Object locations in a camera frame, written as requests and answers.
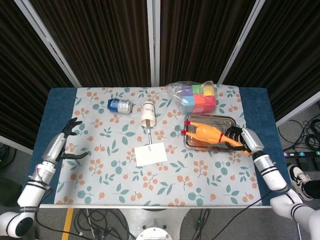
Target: plastic bag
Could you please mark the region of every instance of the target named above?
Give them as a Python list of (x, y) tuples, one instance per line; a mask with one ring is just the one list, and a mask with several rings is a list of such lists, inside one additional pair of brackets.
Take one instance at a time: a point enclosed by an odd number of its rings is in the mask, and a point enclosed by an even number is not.
[(176, 101), (182, 114), (208, 114), (216, 106), (214, 83), (206, 81), (177, 81), (165, 86), (165, 91)]

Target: white sneaker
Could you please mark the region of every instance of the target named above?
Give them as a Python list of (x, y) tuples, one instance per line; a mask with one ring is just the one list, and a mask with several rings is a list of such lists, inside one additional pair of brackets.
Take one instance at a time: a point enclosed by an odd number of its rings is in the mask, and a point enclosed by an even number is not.
[(290, 180), (296, 193), (304, 201), (311, 201), (313, 198), (307, 195), (303, 186), (310, 181), (309, 175), (305, 174), (297, 165), (288, 166)]

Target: colorful block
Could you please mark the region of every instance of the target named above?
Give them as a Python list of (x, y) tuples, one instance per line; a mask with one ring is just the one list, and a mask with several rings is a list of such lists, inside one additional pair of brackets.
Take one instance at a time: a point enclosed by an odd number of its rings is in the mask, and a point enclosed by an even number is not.
[(216, 98), (215, 96), (205, 96), (205, 107), (203, 108), (204, 113), (211, 113), (216, 106)]
[(203, 91), (209, 91), (209, 92), (211, 92), (211, 95), (215, 94), (215, 89), (213, 86), (204, 86)]
[(182, 114), (192, 113), (195, 108), (195, 99), (194, 96), (183, 96), (182, 97)]
[(194, 113), (202, 113), (206, 106), (205, 96), (203, 94), (195, 94), (194, 97)]
[(212, 91), (209, 91), (209, 90), (203, 90), (203, 94), (204, 96), (212, 96)]
[(204, 89), (202, 88), (202, 85), (192, 85), (192, 92), (193, 94), (203, 94)]
[(192, 87), (191, 86), (186, 86), (186, 87), (183, 87), (181, 89), (181, 92), (180, 92), (181, 98), (185, 97), (185, 96), (193, 96), (193, 95), (194, 95), (194, 93), (192, 91)]

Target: floor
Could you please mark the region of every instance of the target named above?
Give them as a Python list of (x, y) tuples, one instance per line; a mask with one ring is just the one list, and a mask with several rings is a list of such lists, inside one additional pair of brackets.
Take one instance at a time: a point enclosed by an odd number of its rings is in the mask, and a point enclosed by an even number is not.
[[(301, 114), (295, 116), (293, 119), (303, 124), (303, 121), (310, 120), (312, 117), (320, 114), (318, 105), (313, 105)], [(285, 122), (280, 127), (280, 132), (289, 141), (294, 142), (301, 133), (301, 127), (296, 122)], [(281, 139), (282, 147), (285, 149), (290, 144)], [(17, 151), (15, 160), (11, 165), (5, 169), (0, 169), (0, 177), (10, 178), (20, 184), (24, 184), (27, 177), (28, 166), (31, 162), (31, 156)], [(312, 179), (320, 179), (320, 172), (309, 172)], [(313, 200), (307, 202), (310, 206), (318, 209), (320, 208), (320, 200)], [(8, 211), (17, 211), (17, 207), (0, 207), (0, 215)], [(75, 209), (73, 213), (73, 219), (75, 218), (79, 209)], [(115, 209), (114, 210), (120, 217), (121, 214)], [(202, 233), (202, 239), (211, 239), (217, 234), (217, 232), (223, 228), (223, 226), (239, 212), (239, 209), (213, 209), (210, 217), (204, 227)], [(66, 209), (48, 209), (41, 208), (38, 213), (38, 218), (41, 223), (50, 226), (51, 228), (63, 230), (66, 218)], [(180, 240), (190, 240), (194, 234), (197, 219), (199, 217), (200, 210), (190, 210), (183, 219), (180, 229)], [(122, 239), (127, 239), (127, 234), (124, 228), (120, 225), (119, 221), (113, 215), (107, 213), (107, 227), (114, 228), (118, 231)], [(70, 231), (75, 233), (75, 228), (72, 226)], [(80, 219), (80, 224), (85, 226), (86, 222)], [(62, 237), (60, 232), (54, 232), (47, 230), (40, 226), (35, 226), (36, 234), (39, 239), (47, 240), (59, 240)], [(85, 231), (85, 236), (93, 239), (90, 231)], [(294, 221), (286, 219), (276, 215), (270, 208), (262, 209), (248, 209), (241, 215), (239, 215), (217, 238), (219, 240), (228, 240), (234, 238), (238, 240), (250, 240), (250, 239), (290, 239), (298, 240), (297, 225)], [(0, 240), (10, 240), (10, 237), (0, 237)], [(70, 240), (80, 239), (77, 236), (69, 236)], [(115, 240), (113, 236), (107, 236), (109, 240)], [(302, 229), (302, 239), (309, 240), (310, 235)]]

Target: rubber chicken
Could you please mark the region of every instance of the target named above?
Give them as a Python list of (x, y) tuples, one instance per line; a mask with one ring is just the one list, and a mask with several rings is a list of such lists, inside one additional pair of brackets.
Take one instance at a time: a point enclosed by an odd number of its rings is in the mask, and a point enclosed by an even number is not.
[(187, 132), (185, 129), (181, 130), (181, 133), (193, 137), (199, 141), (207, 142), (210, 144), (229, 143), (233, 147), (242, 147), (243, 144), (239, 143), (227, 136), (225, 136), (219, 129), (214, 126), (209, 126), (204, 123), (197, 123), (192, 121), (185, 121), (186, 125), (192, 125), (196, 127), (195, 133)]

